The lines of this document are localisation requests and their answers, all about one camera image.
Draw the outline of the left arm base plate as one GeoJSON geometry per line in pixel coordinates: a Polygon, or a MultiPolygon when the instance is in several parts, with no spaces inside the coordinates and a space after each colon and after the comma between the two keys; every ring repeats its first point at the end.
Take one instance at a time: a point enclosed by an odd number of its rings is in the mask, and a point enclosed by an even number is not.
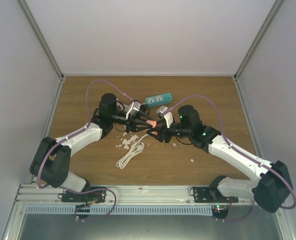
{"type": "Polygon", "coordinates": [[[85,194],[75,194],[69,191],[64,191],[58,194],[58,199],[64,203],[104,203],[106,198],[106,188],[103,186],[89,186],[85,191],[91,191],[85,194]]]}

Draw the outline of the teal power strip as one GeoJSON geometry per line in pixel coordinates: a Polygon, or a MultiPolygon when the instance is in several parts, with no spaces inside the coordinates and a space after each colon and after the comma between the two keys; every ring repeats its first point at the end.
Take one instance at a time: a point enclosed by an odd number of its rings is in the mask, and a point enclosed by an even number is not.
{"type": "Polygon", "coordinates": [[[145,98],[145,103],[149,107],[156,107],[172,103],[173,97],[171,93],[163,93],[160,95],[150,96],[145,98]]]}

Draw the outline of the black power adapter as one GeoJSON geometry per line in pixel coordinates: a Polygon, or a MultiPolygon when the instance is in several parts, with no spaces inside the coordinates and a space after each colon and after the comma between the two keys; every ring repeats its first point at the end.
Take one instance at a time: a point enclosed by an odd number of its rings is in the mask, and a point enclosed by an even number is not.
{"type": "Polygon", "coordinates": [[[146,104],[141,104],[140,110],[145,112],[147,115],[150,115],[150,107],[146,104]]]}

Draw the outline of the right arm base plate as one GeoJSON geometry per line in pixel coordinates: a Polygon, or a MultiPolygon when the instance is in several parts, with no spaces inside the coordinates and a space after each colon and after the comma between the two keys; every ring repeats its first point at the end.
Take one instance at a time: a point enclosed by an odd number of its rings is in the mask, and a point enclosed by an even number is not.
{"type": "Polygon", "coordinates": [[[237,197],[223,196],[217,188],[208,186],[192,186],[189,194],[194,198],[195,203],[237,203],[237,197]]]}

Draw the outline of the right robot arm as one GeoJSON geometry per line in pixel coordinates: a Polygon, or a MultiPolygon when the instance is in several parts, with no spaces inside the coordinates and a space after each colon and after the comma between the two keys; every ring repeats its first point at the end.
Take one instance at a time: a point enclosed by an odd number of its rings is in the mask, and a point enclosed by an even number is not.
{"type": "Polygon", "coordinates": [[[235,145],[220,131],[204,125],[191,105],[180,107],[178,114],[180,121],[175,122],[168,108],[160,107],[158,115],[162,125],[147,130],[147,133],[165,143],[173,137],[188,138],[195,148],[221,158],[248,177],[247,180],[217,177],[209,185],[211,200],[219,203],[226,197],[248,199],[269,213],[283,207],[284,201],[293,193],[288,168],[283,162],[272,163],[235,145]]]}

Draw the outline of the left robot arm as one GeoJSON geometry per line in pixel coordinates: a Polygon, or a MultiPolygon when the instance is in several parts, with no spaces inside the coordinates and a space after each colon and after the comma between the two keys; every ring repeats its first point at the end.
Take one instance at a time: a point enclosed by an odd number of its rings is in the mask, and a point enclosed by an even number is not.
{"type": "Polygon", "coordinates": [[[71,157],[89,144],[106,137],[114,124],[124,125],[127,132],[139,132],[156,126],[156,121],[141,110],[139,102],[132,102],[128,110],[124,111],[117,109],[117,103],[114,94],[106,93],[85,126],[63,137],[42,139],[31,163],[30,173],[39,182],[70,190],[78,201],[87,201],[91,190],[86,186],[86,179],[70,171],[71,157]]]}

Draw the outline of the pink charger plug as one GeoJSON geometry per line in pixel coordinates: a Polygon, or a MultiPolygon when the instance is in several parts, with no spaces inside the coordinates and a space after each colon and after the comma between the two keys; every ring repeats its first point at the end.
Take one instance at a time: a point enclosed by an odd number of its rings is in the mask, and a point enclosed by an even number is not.
{"type": "Polygon", "coordinates": [[[157,122],[154,120],[147,120],[146,123],[150,124],[152,126],[152,128],[155,128],[157,125],[157,122]]]}

